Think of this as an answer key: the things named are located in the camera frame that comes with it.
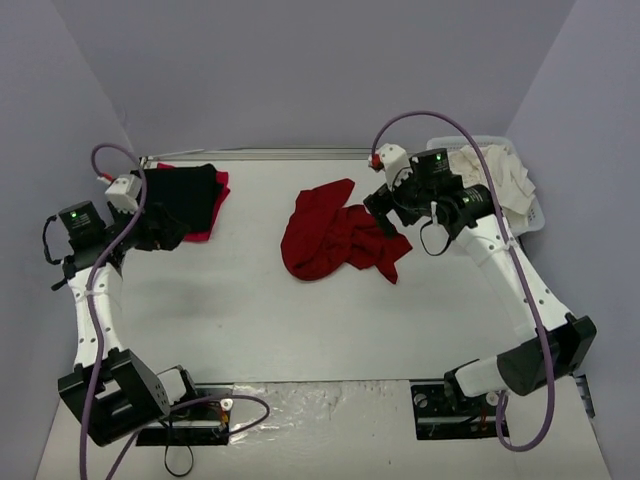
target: folded cloth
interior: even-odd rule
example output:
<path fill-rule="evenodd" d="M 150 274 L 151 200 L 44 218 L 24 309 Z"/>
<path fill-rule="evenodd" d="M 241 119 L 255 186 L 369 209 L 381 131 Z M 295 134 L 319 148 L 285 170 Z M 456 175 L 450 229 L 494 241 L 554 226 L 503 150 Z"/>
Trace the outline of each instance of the folded cloth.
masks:
<path fill-rule="evenodd" d="M 208 241 L 222 202 L 231 192 L 229 174 L 213 165 L 174 169 L 165 163 L 145 170 L 145 174 L 149 183 L 147 201 L 162 203 L 176 220 L 189 225 L 185 242 Z"/>
<path fill-rule="evenodd" d="M 285 267 L 300 280 L 318 280 L 347 262 L 358 269 L 376 266 L 395 284 L 395 262 L 411 250 L 403 235 L 386 237 L 363 205 L 343 207 L 353 191 L 345 178 L 303 190 L 282 238 Z"/>
<path fill-rule="evenodd" d="M 489 145 L 480 149 L 496 187 L 498 201 L 504 209 L 511 228 L 526 227 L 528 213 L 535 198 L 535 186 L 527 176 L 529 171 L 520 159 L 507 152 L 504 145 Z M 476 152 L 469 145 L 449 153 L 451 171 L 462 175 L 465 187 L 479 183 L 488 185 Z"/>

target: red cloth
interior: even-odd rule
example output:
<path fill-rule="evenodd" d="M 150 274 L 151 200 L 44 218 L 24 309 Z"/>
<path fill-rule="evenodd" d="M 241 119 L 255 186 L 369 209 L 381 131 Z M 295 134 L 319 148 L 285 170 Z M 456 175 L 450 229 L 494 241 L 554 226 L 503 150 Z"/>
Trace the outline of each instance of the red cloth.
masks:
<path fill-rule="evenodd" d="M 375 265 L 391 283 L 398 281 L 394 264 L 411 244 L 400 234 L 386 237 L 364 205 L 343 207 L 353 187 L 345 178 L 300 192 L 280 244 L 291 275 L 318 280 L 347 262 L 358 269 Z"/>
<path fill-rule="evenodd" d="M 166 163 L 158 163 L 158 168 L 175 168 L 173 165 L 168 165 Z M 211 220 L 211 229 L 208 232 L 193 232 L 188 233 L 184 237 L 185 242 L 208 242 L 209 238 L 211 238 L 211 232 L 213 231 L 213 225 L 216 223 L 216 218 L 218 217 L 218 212 L 220 211 L 220 207 L 222 206 L 222 202 L 229 196 L 231 190 L 229 190 L 229 173 L 228 172 L 216 172 L 216 181 L 222 184 L 222 191 L 218 198 L 216 198 L 216 202 L 213 205 L 213 219 Z"/>

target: white cloth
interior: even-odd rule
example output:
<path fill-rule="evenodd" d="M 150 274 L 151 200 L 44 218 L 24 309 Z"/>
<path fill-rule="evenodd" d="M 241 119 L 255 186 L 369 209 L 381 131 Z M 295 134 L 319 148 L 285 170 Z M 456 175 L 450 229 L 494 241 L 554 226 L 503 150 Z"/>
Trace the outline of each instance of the white cloth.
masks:
<path fill-rule="evenodd" d="M 498 201 L 512 229 L 529 225 L 527 214 L 535 198 L 535 185 L 529 180 L 529 171 L 520 159 L 507 151 L 504 145 L 489 145 L 480 149 L 484 155 Z M 471 146 L 449 152 L 451 171 L 462 176 L 465 187 L 481 183 L 487 185 L 480 160 Z"/>

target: table surface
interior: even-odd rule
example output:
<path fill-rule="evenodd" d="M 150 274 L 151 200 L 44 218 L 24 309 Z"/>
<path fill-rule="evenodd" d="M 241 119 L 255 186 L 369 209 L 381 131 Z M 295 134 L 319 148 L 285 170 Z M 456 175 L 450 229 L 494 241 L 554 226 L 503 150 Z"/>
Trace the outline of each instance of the table surface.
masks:
<path fill-rule="evenodd" d="M 201 383 L 312 383 L 237 387 L 257 389 L 273 417 L 229 447 L 194 449 L 190 478 L 609 478 L 570 378 L 558 382 L 552 431 L 533 452 L 512 454 L 495 439 L 415 440 L 402 380 L 439 378 L 517 340 L 471 260 L 455 246 L 442 258 L 428 257 L 417 227 L 405 232 L 414 250 L 398 262 L 395 286 L 375 269 L 349 265 L 313 283 L 289 275 L 279 245 L 298 192 L 348 177 L 356 182 L 350 203 L 361 203 L 383 181 L 365 162 L 216 166 L 230 173 L 231 195 L 212 239 L 170 253 L 128 254 L 126 320 L 116 330 L 155 371 L 180 363 Z M 428 241 L 442 241 L 438 236 Z M 341 382 L 316 383 L 322 381 Z M 542 389 L 510 402 L 515 443 L 536 433 L 545 395 Z M 232 421 L 258 413 L 239 404 Z M 61 404 L 38 479 L 77 478 L 78 435 Z M 121 444 L 91 445 L 92 478 L 104 478 Z M 175 455 L 180 462 L 186 454 Z M 162 449 L 133 449 L 118 478 L 170 478 Z"/>

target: plastic basket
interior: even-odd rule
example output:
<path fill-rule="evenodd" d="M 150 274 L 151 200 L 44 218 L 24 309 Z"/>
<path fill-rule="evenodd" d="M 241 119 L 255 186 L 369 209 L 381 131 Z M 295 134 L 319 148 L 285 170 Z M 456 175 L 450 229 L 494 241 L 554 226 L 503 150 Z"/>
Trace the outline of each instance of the plastic basket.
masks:
<path fill-rule="evenodd" d="M 480 147 L 487 147 L 489 145 L 504 145 L 507 147 L 508 153 L 518 155 L 516 147 L 513 146 L 511 140 L 505 137 L 492 137 L 490 135 L 474 135 L 473 139 L 478 143 Z M 460 150 L 462 147 L 469 145 L 469 142 L 464 137 L 438 137 L 432 138 L 427 142 L 427 150 L 432 148 L 446 148 L 448 151 Z M 531 202 L 531 209 L 527 215 L 529 217 L 529 226 L 524 229 L 514 228 L 513 234 L 518 236 L 526 232 L 535 232 L 541 230 L 544 227 L 544 214 L 542 208 L 540 208 L 540 202 L 535 197 Z"/>

